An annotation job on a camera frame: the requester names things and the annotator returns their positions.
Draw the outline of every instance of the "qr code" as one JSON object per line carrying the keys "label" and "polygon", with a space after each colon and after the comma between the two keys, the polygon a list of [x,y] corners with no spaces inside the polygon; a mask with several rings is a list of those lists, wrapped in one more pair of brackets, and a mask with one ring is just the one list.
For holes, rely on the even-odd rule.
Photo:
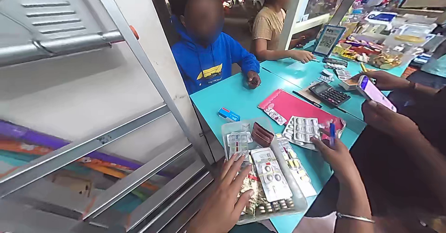
{"label": "qr code", "polygon": [[319,45],[330,48],[335,42],[335,39],[336,37],[323,36]]}

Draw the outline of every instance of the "blue table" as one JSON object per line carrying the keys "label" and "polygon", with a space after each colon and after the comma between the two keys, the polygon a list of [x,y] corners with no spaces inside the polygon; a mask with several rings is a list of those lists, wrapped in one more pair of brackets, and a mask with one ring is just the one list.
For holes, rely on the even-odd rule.
{"label": "blue table", "polygon": [[[340,57],[338,57],[337,55],[334,55],[332,57],[340,59]],[[316,56],[316,58],[321,62],[311,61],[304,64],[288,58],[278,61],[264,61],[260,64],[260,66],[270,71],[271,73],[281,77],[282,79],[293,83],[297,87],[304,89],[307,88],[311,82],[319,81],[317,80],[317,78],[321,76],[321,72],[324,69],[324,63],[322,63],[323,58],[320,56]],[[376,69],[371,65],[365,66],[366,68]],[[407,65],[395,67],[391,70],[387,70],[387,72],[396,76],[401,76],[406,67]],[[358,62],[349,61],[346,70],[348,70],[353,76],[361,72],[361,66]],[[339,83],[341,81],[337,78],[337,76],[333,76],[333,78],[335,80],[329,85],[331,85],[338,91],[348,94],[351,97],[348,101],[344,102],[339,107],[347,111],[349,114],[357,117],[358,119],[363,120],[364,117],[361,112],[361,105],[364,102],[364,97],[358,91],[345,91],[341,86],[339,86]]]}
{"label": "blue table", "polygon": [[[220,141],[221,145],[223,145],[221,126],[226,123],[223,118],[217,115],[217,112],[221,107],[225,107],[239,114],[242,120],[267,117],[257,105],[273,91],[278,88],[282,88],[288,93],[292,93],[293,90],[301,90],[301,88],[296,85],[285,81],[262,68],[260,69],[259,76],[262,79],[262,83],[254,90],[248,89],[245,84],[246,79],[239,73],[190,95],[193,103],[209,124],[209,127]],[[350,148],[359,137],[366,124],[354,116],[338,109],[328,107],[323,107],[322,109],[335,116],[341,117],[346,121],[347,127],[342,134],[341,140],[348,148]],[[284,126],[278,125],[273,120],[271,120],[271,124],[274,133],[281,133],[285,128]],[[297,145],[292,146],[298,158],[301,160],[302,165],[307,170],[314,188],[319,194],[322,187],[332,175],[329,165],[324,162],[318,152],[301,148]],[[315,199],[316,196],[307,198],[308,207],[311,206]],[[294,230],[304,214],[305,213],[299,213],[291,216],[274,217],[271,221],[279,233],[290,233]]]}

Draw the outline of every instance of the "calculator keypad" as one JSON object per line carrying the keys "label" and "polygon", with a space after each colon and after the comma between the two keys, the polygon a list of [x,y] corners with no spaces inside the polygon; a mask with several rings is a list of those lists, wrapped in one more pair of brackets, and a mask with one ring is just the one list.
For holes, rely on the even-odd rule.
{"label": "calculator keypad", "polygon": [[346,100],[350,99],[350,96],[342,92],[339,92],[334,88],[329,88],[321,93],[318,93],[317,95],[325,102],[328,102],[329,104],[334,106],[339,106]]}

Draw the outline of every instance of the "hand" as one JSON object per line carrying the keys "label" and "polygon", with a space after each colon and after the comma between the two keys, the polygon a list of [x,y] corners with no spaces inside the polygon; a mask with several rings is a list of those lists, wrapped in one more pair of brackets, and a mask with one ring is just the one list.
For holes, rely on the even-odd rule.
{"label": "hand", "polygon": [[363,72],[353,76],[351,79],[354,81],[358,81],[361,75],[367,75],[367,77],[369,78],[376,79],[376,87],[381,91],[404,89],[410,86],[410,82],[408,80],[392,75],[382,70],[373,72]]}
{"label": "hand", "polygon": [[289,56],[302,63],[307,63],[314,58],[314,55],[304,50],[288,50]]}
{"label": "hand", "polygon": [[242,188],[243,180],[251,171],[252,165],[243,168],[237,175],[245,156],[243,155],[235,161],[236,156],[234,154],[223,164],[220,184],[197,215],[193,217],[187,229],[188,233],[228,232],[239,220],[240,214],[248,205],[249,198],[254,191],[244,192],[237,200],[237,194]]}
{"label": "hand", "polygon": [[376,101],[362,104],[364,122],[396,139],[404,139],[420,133],[418,126],[409,117],[398,114]]}
{"label": "hand", "polygon": [[255,71],[248,71],[248,85],[250,88],[254,89],[260,86],[260,83],[262,82],[260,80],[260,76]]}
{"label": "hand", "polygon": [[317,138],[311,138],[311,142],[322,154],[324,160],[330,164],[340,183],[362,182],[348,148],[340,139],[335,138],[333,146],[330,146],[327,139],[321,141]]}

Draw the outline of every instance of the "blue hoodie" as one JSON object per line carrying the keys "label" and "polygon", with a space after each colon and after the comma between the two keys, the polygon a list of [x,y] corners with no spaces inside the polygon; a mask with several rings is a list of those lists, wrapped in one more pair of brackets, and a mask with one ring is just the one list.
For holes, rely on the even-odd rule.
{"label": "blue hoodie", "polygon": [[181,41],[172,46],[172,53],[189,95],[230,77],[233,63],[240,65],[245,75],[250,70],[259,73],[256,57],[231,36],[221,32],[214,43],[204,48],[187,34],[175,16],[172,23],[181,36]]}

